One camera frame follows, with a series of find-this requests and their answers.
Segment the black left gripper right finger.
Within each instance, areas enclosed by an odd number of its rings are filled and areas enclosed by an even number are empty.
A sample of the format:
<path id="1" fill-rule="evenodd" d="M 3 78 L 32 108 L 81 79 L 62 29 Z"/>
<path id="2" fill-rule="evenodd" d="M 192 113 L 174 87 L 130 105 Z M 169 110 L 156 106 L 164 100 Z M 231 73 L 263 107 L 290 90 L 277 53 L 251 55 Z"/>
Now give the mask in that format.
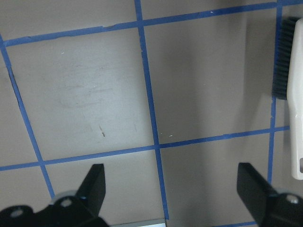
<path id="1" fill-rule="evenodd" d="M 268 222 L 278 193 L 251 163 L 238 164 L 237 193 L 258 225 Z"/>

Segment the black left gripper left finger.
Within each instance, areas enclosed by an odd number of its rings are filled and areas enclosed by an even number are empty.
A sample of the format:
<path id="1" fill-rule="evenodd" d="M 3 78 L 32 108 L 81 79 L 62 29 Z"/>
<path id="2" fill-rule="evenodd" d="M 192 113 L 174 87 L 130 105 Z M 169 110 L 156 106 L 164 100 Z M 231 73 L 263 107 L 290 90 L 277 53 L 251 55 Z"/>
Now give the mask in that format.
<path id="1" fill-rule="evenodd" d="M 93 164 L 76 192 L 76 197 L 98 216 L 105 198 L 105 169 L 103 164 Z"/>

